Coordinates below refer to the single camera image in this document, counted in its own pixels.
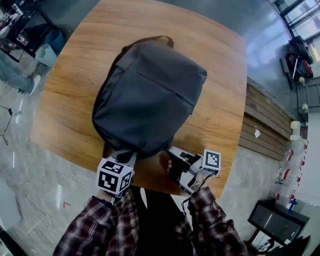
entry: wooden bench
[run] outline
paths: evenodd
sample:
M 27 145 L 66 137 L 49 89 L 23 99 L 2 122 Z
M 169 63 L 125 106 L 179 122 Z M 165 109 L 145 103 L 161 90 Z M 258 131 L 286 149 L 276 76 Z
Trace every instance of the wooden bench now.
M 247 85 L 239 146 L 282 161 L 292 130 L 291 118 L 266 96 Z

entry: black and white marker cube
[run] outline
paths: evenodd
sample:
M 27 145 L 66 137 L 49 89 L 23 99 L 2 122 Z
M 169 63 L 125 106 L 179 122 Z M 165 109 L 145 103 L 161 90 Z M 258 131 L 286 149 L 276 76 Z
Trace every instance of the black and white marker cube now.
M 102 158 L 96 173 L 96 185 L 118 195 L 130 185 L 133 168 Z
M 221 153 L 205 149 L 202 161 L 202 168 L 208 171 L 214 170 L 219 172 L 221 168 Z

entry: white tag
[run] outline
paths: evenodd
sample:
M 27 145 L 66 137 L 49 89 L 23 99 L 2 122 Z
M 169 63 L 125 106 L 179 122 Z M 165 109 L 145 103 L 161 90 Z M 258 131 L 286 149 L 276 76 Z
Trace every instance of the white tag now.
M 260 131 L 257 129 L 256 126 L 254 127 L 254 129 L 255 129 L 254 136 L 255 136 L 256 138 L 258 138 L 261 133 L 260 133 Z

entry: cable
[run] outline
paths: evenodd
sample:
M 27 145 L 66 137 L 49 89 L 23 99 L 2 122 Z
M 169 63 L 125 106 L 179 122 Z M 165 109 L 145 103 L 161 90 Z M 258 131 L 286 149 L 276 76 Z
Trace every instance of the cable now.
M 8 110 L 9 115 L 10 115 L 9 122 L 8 122 L 8 123 L 7 123 L 7 125 L 6 125 L 6 128 L 4 129 L 3 134 L 1 134 L 1 135 L 0 135 L 0 137 L 2 137 L 2 138 L 3 138 L 3 140 L 4 140 L 5 144 L 8 146 L 8 145 L 9 145 L 9 143 L 8 143 L 8 141 L 7 141 L 7 140 L 6 140 L 6 138 L 5 138 L 5 133 L 6 133 L 7 129 L 8 129 L 8 126 L 9 126 L 9 124 L 10 124 L 10 121 L 11 121 L 11 119 L 12 119 L 12 114 L 13 114 L 13 112 L 12 112 L 11 108 L 7 108 L 7 107 L 1 106 L 1 105 L 0 105 L 0 107 L 1 107 L 1 108 L 3 108 L 3 109 Z
M 47 233 L 45 230 L 49 230 L 52 228 L 54 222 L 63 230 L 64 228 L 62 228 L 62 226 L 56 222 L 55 220 L 53 220 L 51 218 L 51 216 L 49 215 L 44 203 L 36 196 L 33 197 L 33 203 L 34 205 L 41 210 L 45 216 L 43 216 L 42 218 L 40 218 L 40 220 L 35 223 L 30 230 L 25 233 L 27 236 L 29 236 L 29 233 L 34 229 L 34 228 L 38 228 L 39 230 L 41 230 L 44 233 Z
M 215 175 L 215 174 L 216 174 L 216 173 L 213 172 L 213 173 L 209 174 L 207 177 L 205 177 L 204 180 L 202 181 L 199 189 L 198 189 L 196 192 L 198 192 L 198 191 L 201 189 L 201 187 L 206 183 L 206 181 L 207 181 L 209 178 L 211 178 L 213 175 Z M 184 200 L 184 201 L 181 203 L 181 206 L 182 206 L 184 215 L 187 215 L 187 214 L 186 214 L 186 211 L 185 211 L 185 203 L 188 202 L 191 197 L 192 197 L 192 195 L 190 195 L 186 200 Z

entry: jeans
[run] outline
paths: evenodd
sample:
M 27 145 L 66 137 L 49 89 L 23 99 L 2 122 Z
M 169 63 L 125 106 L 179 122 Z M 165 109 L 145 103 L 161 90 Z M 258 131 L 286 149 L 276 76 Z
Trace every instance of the jeans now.
M 28 94 L 31 93 L 34 87 L 33 80 L 30 77 L 23 77 L 12 62 L 13 60 L 0 50 L 0 80 Z

